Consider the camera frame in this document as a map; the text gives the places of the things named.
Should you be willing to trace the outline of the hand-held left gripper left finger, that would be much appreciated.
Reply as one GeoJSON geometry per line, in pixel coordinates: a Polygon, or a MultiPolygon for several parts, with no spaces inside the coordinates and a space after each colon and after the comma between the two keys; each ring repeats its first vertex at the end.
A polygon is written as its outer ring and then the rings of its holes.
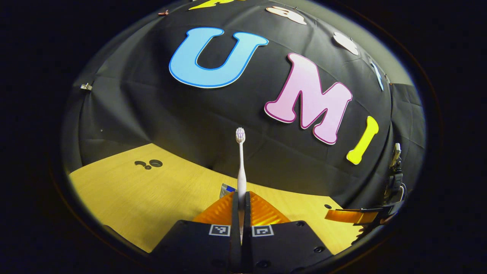
{"type": "Polygon", "coordinates": [[[230,225],[178,220],[152,251],[159,274],[233,274],[241,271],[238,198],[231,198],[230,225]]]}

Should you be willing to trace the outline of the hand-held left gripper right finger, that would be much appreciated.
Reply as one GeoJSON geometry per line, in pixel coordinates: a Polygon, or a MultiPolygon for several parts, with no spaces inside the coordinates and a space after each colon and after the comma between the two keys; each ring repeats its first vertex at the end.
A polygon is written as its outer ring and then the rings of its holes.
{"type": "Polygon", "coordinates": [[[253,225],[257,203],[245,195],[243,221],[243,271],[250,274],[297,274],[332,253],[303,220],[253,225]]]}

